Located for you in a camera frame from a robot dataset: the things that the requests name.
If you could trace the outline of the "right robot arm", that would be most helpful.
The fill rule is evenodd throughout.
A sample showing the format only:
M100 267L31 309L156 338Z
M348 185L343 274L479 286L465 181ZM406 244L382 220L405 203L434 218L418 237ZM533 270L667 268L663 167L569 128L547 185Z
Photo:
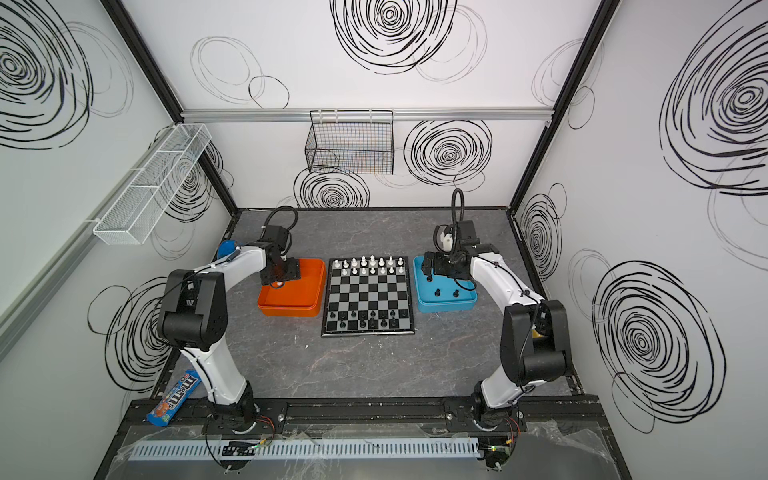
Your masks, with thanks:
M422 272L473 282L503 314L500 366L472 394L474 421L490 430L524 395L572 374L567 313L561 302L545 299L513 273L495 246L479 240L471 221L438 225L432 239Z

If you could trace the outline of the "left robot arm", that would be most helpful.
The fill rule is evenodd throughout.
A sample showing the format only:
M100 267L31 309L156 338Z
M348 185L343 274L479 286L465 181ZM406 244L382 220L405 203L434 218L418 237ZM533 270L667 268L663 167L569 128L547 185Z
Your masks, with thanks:
M263 286L298 280L299 261L288 255L291 245L289 228L264 226L253 243L227 247L223 256L194 270L171 272L160 304L158 336L190 361L213 411L238 417L246 426L257 422L259 408L225 338L227 293L252 276Z

